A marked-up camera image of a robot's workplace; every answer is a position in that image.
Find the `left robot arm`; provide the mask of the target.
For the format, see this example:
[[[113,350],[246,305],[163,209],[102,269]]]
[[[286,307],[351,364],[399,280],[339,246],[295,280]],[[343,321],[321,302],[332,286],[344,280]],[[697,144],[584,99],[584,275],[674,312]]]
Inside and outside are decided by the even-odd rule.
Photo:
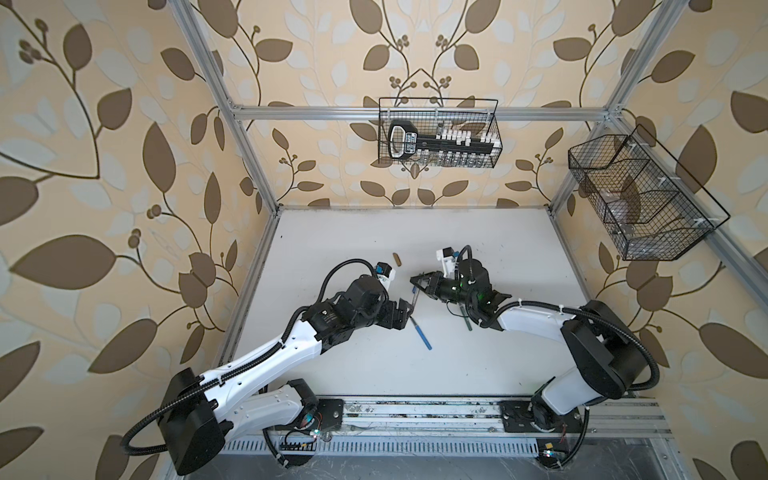
[[[166,452],[179,475],[193,473],[225,444],[252,430],[311,422],[317,399],[302,379],[269,392],[267,386],[286,372],[348,341],[362,328],[405,328],[411,305],[390,298],[395,272],[383,262],[361,260],[367,273],[332,297],[320,293],[312,305],[299,307],[284,332],[251,352],[196,375],[191,369],[170,381],[159,408],[122,437],[127,456]]]

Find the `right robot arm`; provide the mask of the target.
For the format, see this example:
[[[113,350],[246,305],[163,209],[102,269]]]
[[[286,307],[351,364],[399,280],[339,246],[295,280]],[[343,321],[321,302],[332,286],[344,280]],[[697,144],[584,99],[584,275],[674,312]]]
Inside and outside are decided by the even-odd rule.
[[[543,447],[536,458],[541,467],[561,470],[573,461],[584,443],[593,406],[658,385],[660,369],[652,353],[603,302],[591,300],[571,308],[513,299],[493,288],[471,247],[459,252],[447,247],[437,258],[440,270],[411,278],[416,291],[458,306],[462,318],[480,328],[559,341],[573,359],[573,367],[545,382],[517,415],[542,432],[557,430],[569,415],[580,417],[574,445],[567,452]]]

